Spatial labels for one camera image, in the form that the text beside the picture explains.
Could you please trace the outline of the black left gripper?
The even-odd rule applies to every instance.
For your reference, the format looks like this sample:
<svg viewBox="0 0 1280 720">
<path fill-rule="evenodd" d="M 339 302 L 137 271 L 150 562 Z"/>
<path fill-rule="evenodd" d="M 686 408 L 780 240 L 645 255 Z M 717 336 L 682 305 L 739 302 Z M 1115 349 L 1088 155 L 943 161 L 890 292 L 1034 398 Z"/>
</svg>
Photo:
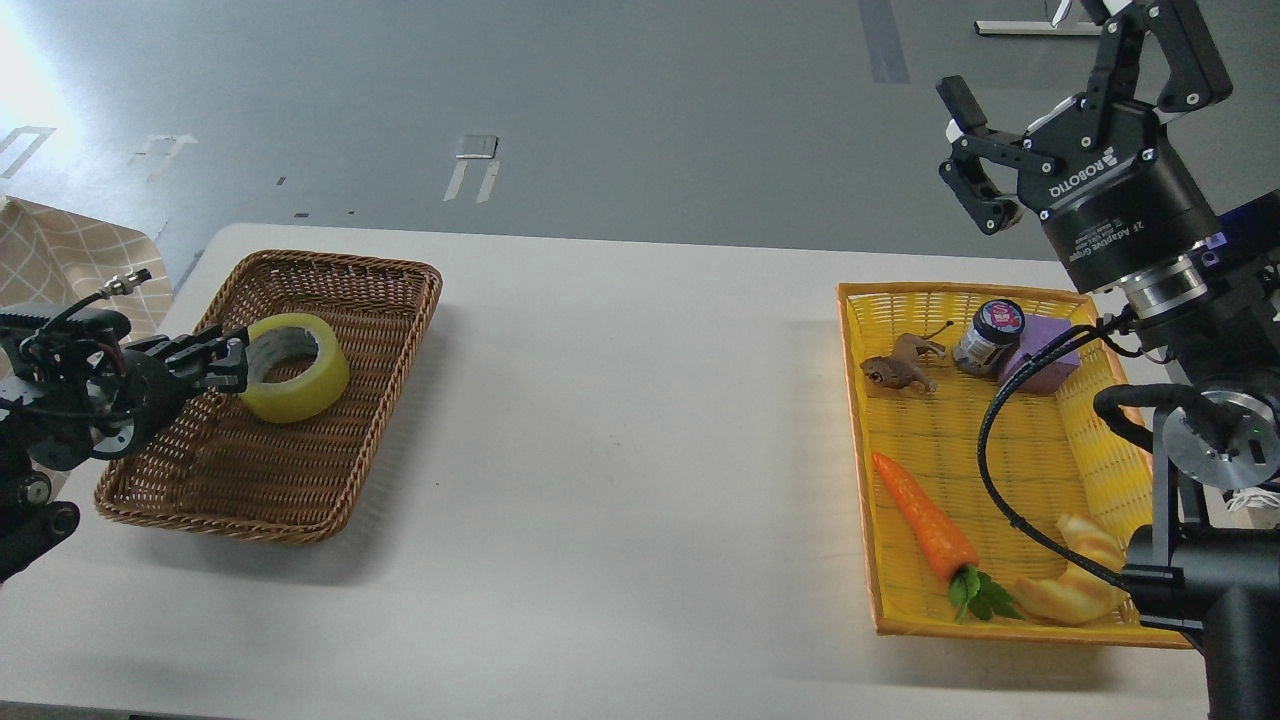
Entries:
<svg viewBox="0 0 1280 720">
<path fill-rule="evenodd" d="M 128 342 L 120 351 L 123 373 L 100 361 L 88 380 L 90 398 L 108 418 L 90 424 L 90 456 L 118 460 L 141 451 L 178 416 L 186 396 L 243 393 L 250 363 L 246 355 L 230 355 L 233 340 L 247 346 L 248 328 L 209 325 L 193 334 Z"/>
</svg>

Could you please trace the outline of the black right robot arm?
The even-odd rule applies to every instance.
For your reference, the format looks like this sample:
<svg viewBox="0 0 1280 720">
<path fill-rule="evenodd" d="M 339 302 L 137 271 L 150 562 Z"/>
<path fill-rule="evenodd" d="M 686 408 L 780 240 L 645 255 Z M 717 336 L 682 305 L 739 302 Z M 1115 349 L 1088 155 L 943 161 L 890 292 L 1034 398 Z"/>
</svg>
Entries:
<svg viewBox="0 0 1280 720">
<path fill-rule="evenodd" d="M 1212 719 L 1275 719 L 1279 538 L 1212 525 L 1204 492 L 1277 488 L 1277 193 L 1217 214 L 1164 123 L 1233 91 L 1193 1 L 1087 1 L 1100 41 L 1085 88 L 1019 135 L 992 129 L 964 78 L 937 83 L 951 152 L 940 177 L 986 234 L 1033 211 L 1083 293 L 1124 293 L 1111 320 L 1052 340 L 980 421 L 980 479 L 1010 524 L 1129 593 L 1144 626 L 1204 660 Z M 1070 551 L 1000 496 L 986 450 L 1000 409 L 1034 372 L 1114 333 L 1157 351 L 1170 382 L 1111 386 L 1094 414 L 1153 459 L 1153 514 L 1121 570 Z"/>
</svg>

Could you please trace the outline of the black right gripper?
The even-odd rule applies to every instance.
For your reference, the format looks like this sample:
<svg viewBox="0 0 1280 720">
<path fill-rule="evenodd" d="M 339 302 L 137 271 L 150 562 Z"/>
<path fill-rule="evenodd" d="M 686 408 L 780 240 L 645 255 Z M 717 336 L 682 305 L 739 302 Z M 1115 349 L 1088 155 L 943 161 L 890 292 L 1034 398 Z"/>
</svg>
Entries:
<svg viewBox="0 0 1280 720">
<path fill-rule="evenodd" d="M 1021 217 L 986 163 L 1021 173 L 1018 197 L 1039 214 L 1075 288 L 1092 293 L 1172 263 L 1219 232 L 1164 124 L 1225 101 L 1234 86 L 1197 1 L 1080 5 L 1100 28 L 1085 90 L 1029 126 L 1025 137 L 989 128 L 961 76 L 946 76 L 934 88 L 950 115 L 951 151 L 938 174 L 975 227 L 991 236 Z M 1143 101 L 1137 86 L 1148 37 L 1167 78 Z"/>
</svg>

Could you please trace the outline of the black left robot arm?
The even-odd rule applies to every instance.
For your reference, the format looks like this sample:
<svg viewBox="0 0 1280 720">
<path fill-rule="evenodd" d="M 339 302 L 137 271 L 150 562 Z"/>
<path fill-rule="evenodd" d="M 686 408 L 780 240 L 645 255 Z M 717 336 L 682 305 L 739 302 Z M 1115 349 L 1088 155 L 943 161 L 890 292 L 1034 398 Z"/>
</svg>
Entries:
<svg viewBox="0 0 1280 720">
<path fill-rule="evenodd" d="M 52 474 L 145 448 L 195 397 L 248 384 L 250 333 L 209 325 L 193 334 L 131 340 L 131 320 L 105 307 L 150 279 L 115 275 L 68 306 L 3 309 L 1 577 L 24 571 L 69 538 L 79 509 L 59 500 Z"/>
</svg>

